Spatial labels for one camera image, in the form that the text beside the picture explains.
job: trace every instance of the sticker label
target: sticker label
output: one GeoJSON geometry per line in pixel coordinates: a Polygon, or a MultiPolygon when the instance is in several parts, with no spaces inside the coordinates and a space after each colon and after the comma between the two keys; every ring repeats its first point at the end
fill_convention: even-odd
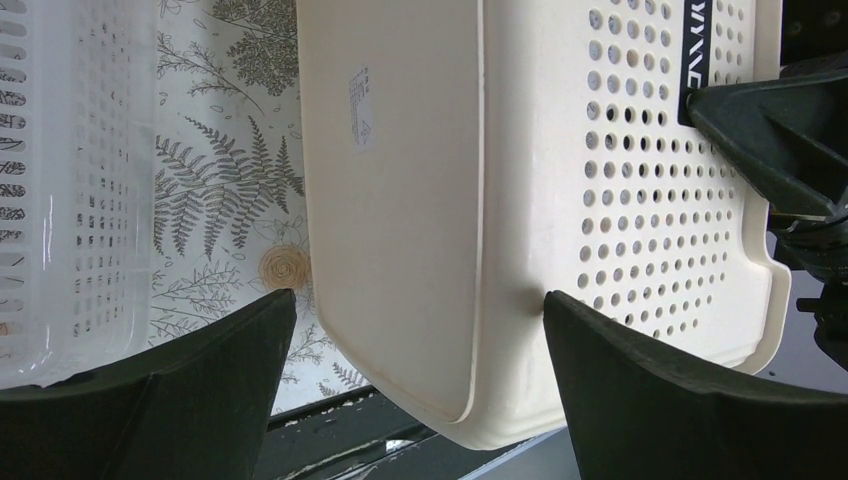
{"type": "Polygon", "coordinates": [[[683,48],[680,60],[680,100],[677,123],[691,127],[686,99],[692,90],[709,85],[710,37],[713,31],[712,0],[683,1],[683,48]]]}
{"type": "Polygon", "coordinates": [[[374,147],[374,112],[371,110],[371,78],[368,67],[362,67],[353,76],[350,88],[350,130],[356,153],[374,147]]]}

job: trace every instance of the clear plastic basket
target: clear plastic basket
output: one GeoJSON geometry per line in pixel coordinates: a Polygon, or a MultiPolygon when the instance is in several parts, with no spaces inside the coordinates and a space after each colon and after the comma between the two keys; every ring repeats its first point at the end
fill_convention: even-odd
{"type": "Polygon", "coordinates": [[[146,340],[154,9],[0,1],[0,387],[146,340]]]}

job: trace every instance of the cream plastic basket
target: cream plastic basket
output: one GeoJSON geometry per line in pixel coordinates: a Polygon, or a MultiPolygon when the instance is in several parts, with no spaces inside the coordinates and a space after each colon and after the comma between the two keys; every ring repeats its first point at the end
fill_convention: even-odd
{"type": "Polygon", "coordinates": [[[154,15],[0,0],[0,387],[146,340],[154,15]]]}
{"type": "Polygon", "coordinates": [[[339,349],[477,449],[564,425],[549,290],[763,368],[790,286],[768,206],[678,113],[687,84],[777,76],[780,4],[300,2],[316,299],[339,349]]]}

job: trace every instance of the botanical wallpaper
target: botanical wallpaper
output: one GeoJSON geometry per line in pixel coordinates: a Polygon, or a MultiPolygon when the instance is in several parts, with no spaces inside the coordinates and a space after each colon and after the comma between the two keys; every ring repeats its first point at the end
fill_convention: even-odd
{"type": "Polygon", "coordinates": [[[274,412],[365,385],[315,319],[294,0],[157,0],[149,345],[276,288],[298,324],[274,412]]]}

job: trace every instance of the beige flower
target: beige flower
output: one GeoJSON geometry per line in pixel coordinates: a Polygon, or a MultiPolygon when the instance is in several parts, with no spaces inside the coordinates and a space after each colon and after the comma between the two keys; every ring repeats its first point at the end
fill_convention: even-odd
{"type": "Polygon", "coordinates": [[[259,278],[268,290],[298,290],[312,276],[309,254],[300,247],[275,245],[259,262],[259,278]]]}

